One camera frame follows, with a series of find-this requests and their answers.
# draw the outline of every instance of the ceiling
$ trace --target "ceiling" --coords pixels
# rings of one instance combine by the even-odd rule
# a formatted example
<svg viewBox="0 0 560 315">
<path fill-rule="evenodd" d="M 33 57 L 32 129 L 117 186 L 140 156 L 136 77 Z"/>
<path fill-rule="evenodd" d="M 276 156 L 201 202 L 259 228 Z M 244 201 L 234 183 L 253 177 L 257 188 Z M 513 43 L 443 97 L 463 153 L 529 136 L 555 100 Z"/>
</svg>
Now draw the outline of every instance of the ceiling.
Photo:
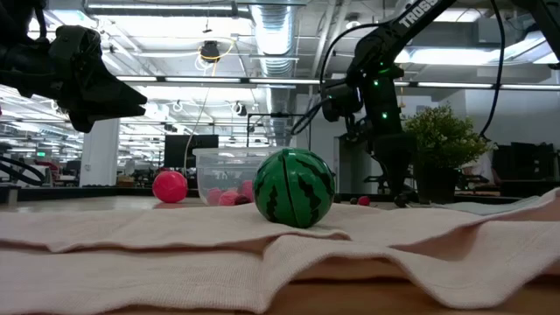
<svg viewBox="0 0 560 315">
<path fill-rule="evenodd" d="M 204 7 L 203 1 L 191 1 L 196 6 Z M 297 10 L 297 25 L 295 52 L 290 55 L 296 61 L 293 76 L 296 78 L 316 78 L 312 73 L 313 61 L 317 48 L 321 43 L 321 33 L 326 28 L 329 32 L 325 42 L 328 44 L 333 36 L 333 29 L 337 25 L 341 10 L 353 13 L 353 20 L 365 24 L 372 21 L 382 21 L 395 14 L 396 6 L 406 1 L 351 1 L 345 8 L 347 1 L 292 0 Z M 82 7 L 82 1 L 50 2 L 46 12 L 48 23 L 48 38 L 54 39 L 55 30 L 60 25 L 82 25 L 95 29 L 101 34 L 101 48 L 103 61 L 108 70 L 114 75 L 162 75 L 162 76 L 218 76 L 218 77 L 260 77 L 262 53 L 259 52 L 255 38 L 253 21 L 247 18 L 194 17 L 176 14 L 174 17 L 147 16 L 153 15 L 153 10 L 146 10 L 146 15 L 138 15 L 137 6 L 153 6 L 155 4 L 175 5 L 189 4 L 190 1 L 133 1 L 133 0 L 92 0 L 83 2 L 91 7 L 103 4 L 126 4 L 128 10 L 105 10 L 104 14 L 92 14 L 94 9 Z M 240 11 L 251 1 L 238 1 Z M 219 2 L 228 7 L 229 2 Z M 332 18 L 326 13 L 328 7 L 334 7 Z M 509 1 L 499 1 L 503 8 L 502 16 L 507 20 L 507 45 L 522 42 L 527 35 L 527 29 L 534 23 L 525 12 L 516 10 Z M 415 53 L 425 49 L 471 49 L 485 52 L 489 55 L 499 46 L 497 27 L 494 14 L 487 1 L 457 1 L 450 9 L 442 14 L 436 23 L 426 28 L 405 50 L 409 56 L 419 56 Z M 174 15 L 167 10 L 165 15 Z M 342 30 L 348 21 L 341 24 Z M 336 57 L 332 57 L 327 68 L 327 76 L 343 74 L 354 56 L 357 41 L 368 31 L 356 31 L 336 46 Z M 30 37 L 39 35 L 39 24 L 35 19 L 30 24 Z M 199 49 L 205 41 L 215 40 L 223 57 L 214 65 L 200 60 Z M 533 62 L 550 54 L 548 44 L 531 44 L 511 52 L 504 70 L 505 82 L 540 82 L 550 76 L 546 65 Z M 406 81 L 440 81 L 440 82 L 494 82 L 495 66 L 493 60 L 488 65 L 439 65 L 418 62 L 403 63 Z M 147 96 L 146 115 L 122 119 L 121 146 L 123 157 L 138 156 L 144 159 L 155 159 L 163 149 L 159 142 L 165 131 L 164 125 L 158 122 L 166 121 L 177 128 L 177 133 L 190 134 L 193 125 L 200 116 L 200 126 L 197 134 L 217 133 L 221 135 L 222 145 L 244 146 L 246 142 L 247 117 L 238 116 L 232 110 L 235 104 L 242 104 L 249 113 L 267 114 L 270 112 L 270 100 L 267 99 L 266 87 L 188 87 L 188 86 L 159 86 L 144 85 L 135 88 Z M 292 93 L 307 93 L 307 89 L 295 88 Z M 411 88 L 407 95 L 429 95 L 434 100 L 446 97 L 452 90 L 433 88 Z M 83 136 L 75 132 L 70 123 L 49 122 L 52 120 L 66 120 L 56 104 L 40 96 L 26 99 L 9 87 L 0 87 L 0 103 L 3 118 L 35 119 L 36 122 L 9 122 L 3 124 L 2 139 L 10 142 L 14 148 L 29 145 L 42 146 L 48 143 L 53 147 L 64 148 L 71 144 L 76 154 L 80 153 Z M 192 123 L 180 125 L 173 123 Z M 270 135 L 270 119 L 262 119 L 249 139 L 251 145 L 274 145 L 274 138 Z M 21 137 L 31 137 L 29 140 L 18 140 Z M 58 154 L 60 160 L 74 158 L 75 154 Z"/>
</svg>

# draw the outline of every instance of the pillar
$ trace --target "pillar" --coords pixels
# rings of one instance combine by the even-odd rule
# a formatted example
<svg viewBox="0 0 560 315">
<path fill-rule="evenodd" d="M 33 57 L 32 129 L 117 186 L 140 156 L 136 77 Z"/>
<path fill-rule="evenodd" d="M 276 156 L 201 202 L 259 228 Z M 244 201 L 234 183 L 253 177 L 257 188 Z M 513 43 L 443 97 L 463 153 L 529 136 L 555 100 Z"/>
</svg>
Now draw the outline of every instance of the pillar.
<svg viewBox="0 0 560 315">
<path fill-rule="evenodd" d="M 95 122 L 91 132 L 84 135 L 80 187 L 116 184 L 119 128 L 119 119 L 109 119 Z"/>
</svg>

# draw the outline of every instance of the clear plastic container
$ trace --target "clear plastic container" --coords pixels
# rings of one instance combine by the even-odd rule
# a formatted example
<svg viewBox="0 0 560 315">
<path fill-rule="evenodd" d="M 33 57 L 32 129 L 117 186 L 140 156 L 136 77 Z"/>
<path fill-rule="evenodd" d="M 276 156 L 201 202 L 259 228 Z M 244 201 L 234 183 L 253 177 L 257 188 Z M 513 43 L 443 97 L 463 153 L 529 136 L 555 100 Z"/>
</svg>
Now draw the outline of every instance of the clear plastic container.
<svg viewBox="0 0 560 315">
<path fill-rule="evenodd" d="M 243 193 L 259 165 L 283 147 L 194 149 L 199 196 L 208 206 L 218 206 L 225 191 Z"/>
</svg>

